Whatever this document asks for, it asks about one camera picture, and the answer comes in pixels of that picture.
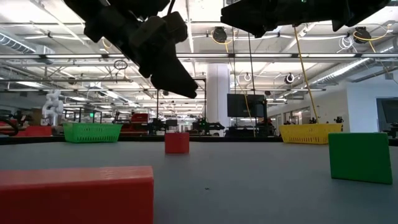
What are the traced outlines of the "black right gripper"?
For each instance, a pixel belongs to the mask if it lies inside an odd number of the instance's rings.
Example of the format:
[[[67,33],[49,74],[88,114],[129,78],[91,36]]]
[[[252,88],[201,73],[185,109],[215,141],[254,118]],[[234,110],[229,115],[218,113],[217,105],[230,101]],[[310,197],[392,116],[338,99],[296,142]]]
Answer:
[[[346,0],[241,0],[222,8],[220,21],[260,38],[274,30],[274,20],[279,25],[294,27],[303,23],[332,21],[332,29],[337,31],[351,16]]]

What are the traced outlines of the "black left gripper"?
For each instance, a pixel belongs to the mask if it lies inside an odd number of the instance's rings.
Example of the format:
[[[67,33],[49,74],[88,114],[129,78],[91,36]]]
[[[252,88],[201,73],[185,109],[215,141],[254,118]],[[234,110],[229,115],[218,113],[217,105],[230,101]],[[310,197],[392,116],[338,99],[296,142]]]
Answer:
[[[102,36],[139,67],[154,87],[195,98],[198,85],[177,58],[187,26],[173,1],[103,1]]]

